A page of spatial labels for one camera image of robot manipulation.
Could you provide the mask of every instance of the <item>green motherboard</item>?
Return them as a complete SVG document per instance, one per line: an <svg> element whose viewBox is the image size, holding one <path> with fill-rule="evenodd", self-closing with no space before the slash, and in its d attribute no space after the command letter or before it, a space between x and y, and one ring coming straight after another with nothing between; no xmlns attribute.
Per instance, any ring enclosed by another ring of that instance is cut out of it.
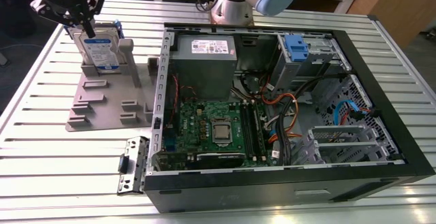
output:
<svg viewBox="0 0 436 224"><path fill-rule="evenodd" d="M187 169L186 158L202 154L238 155L243 163L236 168L271 166L260 121L264 115L264 105L256 103L182 103L176 136L164 140L164 170Z"/></svg>

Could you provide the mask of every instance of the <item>metal bracket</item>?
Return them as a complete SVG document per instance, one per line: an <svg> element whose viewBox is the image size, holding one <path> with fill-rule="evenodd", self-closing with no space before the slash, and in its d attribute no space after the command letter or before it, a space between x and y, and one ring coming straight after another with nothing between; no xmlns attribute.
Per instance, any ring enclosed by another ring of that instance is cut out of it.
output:
<svg viewBox="0 0 436 224"><path fill-rule="evenodd" d="M126 151L120 157L118 171L120 181L118 184L118 195L144 194L144 169L147 166L147 155L150 140L146 137L135 137L127 141Z"/></svg>

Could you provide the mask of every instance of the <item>power supply label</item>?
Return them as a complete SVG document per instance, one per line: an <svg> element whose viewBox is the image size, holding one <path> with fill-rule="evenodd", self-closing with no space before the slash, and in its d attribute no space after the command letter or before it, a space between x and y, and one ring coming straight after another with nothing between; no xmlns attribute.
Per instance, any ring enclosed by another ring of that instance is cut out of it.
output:
<svg viewBox="0 0 436 224"><path fill-rule="evenodd" d="M194 54L228 54L230 48L226 40L194 40Z"/></svg>

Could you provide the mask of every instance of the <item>slotted table surface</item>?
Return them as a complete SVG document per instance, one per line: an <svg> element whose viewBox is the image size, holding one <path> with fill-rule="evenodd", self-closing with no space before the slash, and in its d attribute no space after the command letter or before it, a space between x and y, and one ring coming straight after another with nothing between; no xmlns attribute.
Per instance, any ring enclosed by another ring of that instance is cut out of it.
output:
<svg viewBox="0 0 436 224"><path fill-rule="evenodd" d="M208 23L192 4L107 0L96 20L119 19L135 60L160 55L164 22ZM435 93L379 22L367 16L286 11L255 13L259 26L346 30L426 156L436 167ZM150 129L66 131L82 57L62 26L0 118L0 220L92 223L431 223L436 177L350 203L160 215L146 196L116 196L126 140Z"/></svg>

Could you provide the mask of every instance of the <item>hard drive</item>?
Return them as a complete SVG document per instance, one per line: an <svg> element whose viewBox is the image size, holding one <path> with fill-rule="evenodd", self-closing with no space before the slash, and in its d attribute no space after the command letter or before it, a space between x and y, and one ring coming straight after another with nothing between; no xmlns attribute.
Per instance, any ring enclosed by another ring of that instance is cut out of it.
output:
<svg viewBox="0 0 436 224"><path fill-rule="evenodd" d="M119 21L94 23L95 38L79 28L66 28L75 40L84 65L94 65L99 73L120 73L119 66L126 64L124 56L119 53L119 40L124 38Z"/></svg>

